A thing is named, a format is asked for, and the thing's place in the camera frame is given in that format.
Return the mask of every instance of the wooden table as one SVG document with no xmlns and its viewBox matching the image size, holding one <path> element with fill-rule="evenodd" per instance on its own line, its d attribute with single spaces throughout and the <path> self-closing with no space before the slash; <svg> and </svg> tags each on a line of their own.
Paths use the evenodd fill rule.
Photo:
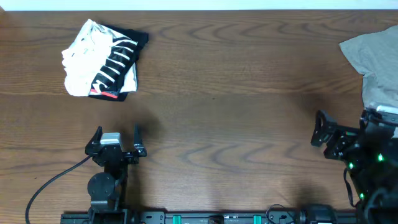
<svg viewBox="0 0 398 224">
<path fill-rule="evenodd" d="M 139 90 L 124 103 L 68 95 L 61 51 L 87 19 L 143 30 Z M 361 76 L 338 43 L 398 23 L 397 11 L 7 12 L 0 17 L 0 223 L 23 223 L 46 181 L 85 157 L 96 127 L 149 156 L 127 201 L 167 210 L 349 208 L 342 162 L 310 145 L 315 112 L 357 126 Z M 49 185 L 32 223 L 90 206 L 89 161 Z"/>
</svg>

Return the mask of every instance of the green light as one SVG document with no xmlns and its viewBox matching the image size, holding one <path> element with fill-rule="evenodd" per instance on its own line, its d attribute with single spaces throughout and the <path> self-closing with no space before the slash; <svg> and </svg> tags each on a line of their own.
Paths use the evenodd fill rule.
<svg viewBox="0 0 398 224">
<path fill-rule="evenodd" d="M 383 157 L 383 155 L 381 153 L 379 154 L 377 159 L 379 160 L 379 162 L 384 161 L 384 157 Z"/>
</svg>

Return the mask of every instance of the green tape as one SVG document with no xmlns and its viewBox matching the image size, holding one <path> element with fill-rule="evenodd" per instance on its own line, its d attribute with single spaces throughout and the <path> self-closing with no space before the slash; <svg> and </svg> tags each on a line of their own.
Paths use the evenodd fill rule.
<svg viewBox="0 0 398 224">
<path fill-rule="evenodd" d="M 180 215 L 173 216 L 173 224 L 181 224 L 181 216 Z"/>
<path fill-rule="evenodd" d="M 261 224 L 261 216 L 260 215 L 253 216 L 253 224 Z"/>
</svg>

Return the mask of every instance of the white wall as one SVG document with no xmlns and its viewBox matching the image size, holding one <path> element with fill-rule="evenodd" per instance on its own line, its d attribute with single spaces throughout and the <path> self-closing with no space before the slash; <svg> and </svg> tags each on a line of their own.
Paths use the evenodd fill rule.
<svg viewBox="0 0 398 224">
<path fill-rule="evenodd" d="M 5 11 L 398 9 L 398 0 L 0 0 Z"/>
</svg>

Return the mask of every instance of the gray cloth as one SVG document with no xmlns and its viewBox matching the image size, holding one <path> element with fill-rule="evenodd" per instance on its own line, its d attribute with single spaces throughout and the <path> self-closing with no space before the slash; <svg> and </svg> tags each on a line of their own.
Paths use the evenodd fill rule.
<svg viewBox="0 0 398 224">
<path fill-rule="evenodd" d="M 363 75 L 364 106 L 378 102 L 398 107 L 398 26 L 344 41 L 340 48 Z"/>
</svg>

